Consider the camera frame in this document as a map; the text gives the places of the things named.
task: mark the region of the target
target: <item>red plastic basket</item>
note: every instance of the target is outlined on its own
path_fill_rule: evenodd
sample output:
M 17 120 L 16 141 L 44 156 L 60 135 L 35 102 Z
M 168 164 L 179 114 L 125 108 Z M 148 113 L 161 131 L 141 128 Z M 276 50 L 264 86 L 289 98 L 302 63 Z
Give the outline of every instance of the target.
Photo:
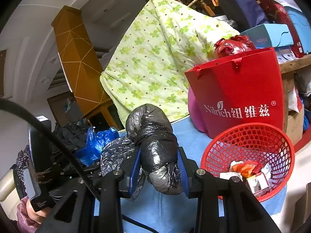
M 279 128 L 265 123 L 246 123 L 230 128 L 206 147 L 201 168 L 219 177 L 232 161 L 257 161 L 271 166 L 270 190 L 257 199 L 266 201 L 287 183 L 295 163 L 294 146 Z

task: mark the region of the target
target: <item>patterned cloth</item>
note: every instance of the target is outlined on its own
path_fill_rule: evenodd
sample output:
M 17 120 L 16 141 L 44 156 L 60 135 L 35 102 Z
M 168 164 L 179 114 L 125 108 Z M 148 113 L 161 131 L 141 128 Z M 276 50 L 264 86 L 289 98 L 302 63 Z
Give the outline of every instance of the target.
M 214 44 L 238 34 L 175 0 L 149 0 L 100 77 L 123 125 L 145 103 L 160 107 L 171 122 L 188 115 L 184 72 L 214 59 Z
M 28 168 L 28 153 L 29 153 L 29 145 L 23 151 L 20 151 L 17 155 L 16 166 L 17 166 L 17 175 L 18 178 L 25 184 L 24 181 L 24 170 Z

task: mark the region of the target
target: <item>orange wooden pillar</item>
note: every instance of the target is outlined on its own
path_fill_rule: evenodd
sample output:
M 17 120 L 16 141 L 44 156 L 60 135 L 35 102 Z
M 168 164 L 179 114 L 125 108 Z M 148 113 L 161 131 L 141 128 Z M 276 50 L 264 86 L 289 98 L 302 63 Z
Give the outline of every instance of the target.
M 113 102 L 100 83 L 103 69 L 85 29 L 81 10 L 63 6 L 52 26 L 64 72 L 83 117 L 90 119 L 102 113 L 109 126 L 120 129 L 108 111 Z

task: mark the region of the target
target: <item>metal bolt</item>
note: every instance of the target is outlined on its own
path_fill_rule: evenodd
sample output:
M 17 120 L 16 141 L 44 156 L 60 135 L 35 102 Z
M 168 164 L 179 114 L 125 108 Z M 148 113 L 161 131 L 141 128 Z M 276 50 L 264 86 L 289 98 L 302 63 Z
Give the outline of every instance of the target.
M 120 175 L 122 173 L 122 170 L 117 169 L 113 171 L 114 175 Z
M 203 170 L 203 169 L 198 169 L 197 170 L 197 174 L 198 175 L 204 175 L 206 172 L 205 172 L 205 170 Z
M 232 176 L 230 179 L 231 179 L 233 182 L 240 182 L 240 181 L 241 181 L 241 179 L 240 179 L 238 176 Z

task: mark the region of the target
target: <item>light blue box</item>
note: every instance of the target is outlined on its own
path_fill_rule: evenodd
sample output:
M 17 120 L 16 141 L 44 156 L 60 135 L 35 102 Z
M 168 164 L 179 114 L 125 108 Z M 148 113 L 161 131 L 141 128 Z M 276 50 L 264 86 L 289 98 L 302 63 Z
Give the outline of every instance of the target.
M 286 24 L 263 23 L 243 31 L 256 48 L 280 47 L 293 45 L 293 38 Z
M 290 16 L 290 19 L 292 20 L 296 31 L 298 33 L 298 36 L 301 41 L 302 48 L 304 50 L 305 54 L 308 54 L 311 52 L 311 27 L 309 25 L 309 22 L 307 18 L 304 16 L 304 14 L 291 7 L 283 5 L 286 9 L 288 15 Z

